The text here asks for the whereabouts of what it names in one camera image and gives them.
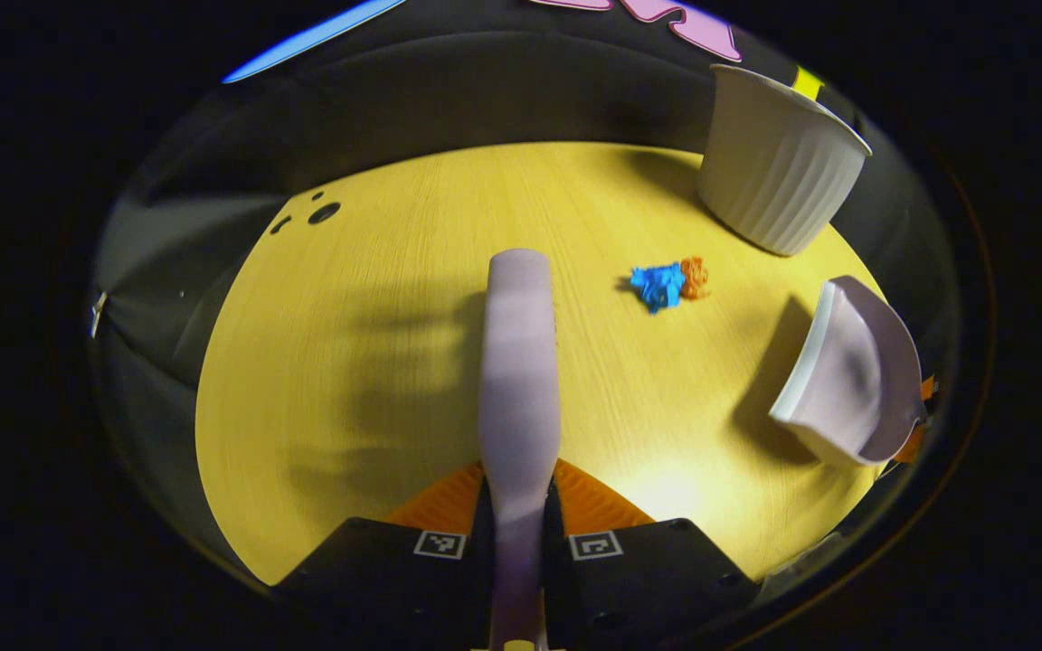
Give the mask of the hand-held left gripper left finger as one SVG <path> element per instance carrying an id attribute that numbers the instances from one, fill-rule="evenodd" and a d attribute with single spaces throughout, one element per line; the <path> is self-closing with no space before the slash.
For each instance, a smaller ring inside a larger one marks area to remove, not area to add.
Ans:
<path id="1" fill-rule="evenodd" d="M 346 519 L 274 592 L 368 650 L 487 650 L 493 555 L 474 462 L 382 520 Z"/>

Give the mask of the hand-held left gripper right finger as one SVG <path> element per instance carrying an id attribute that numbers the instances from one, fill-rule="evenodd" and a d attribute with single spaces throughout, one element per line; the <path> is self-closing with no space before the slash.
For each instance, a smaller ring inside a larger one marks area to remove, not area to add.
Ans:
<path id="1" fill-rule="evenodd" d="M 554 650 L 661 650 L 735 619 L 760 592 L 692 520 L 658 522 L 578 466 L 555 462 L 543 539 Z"/>

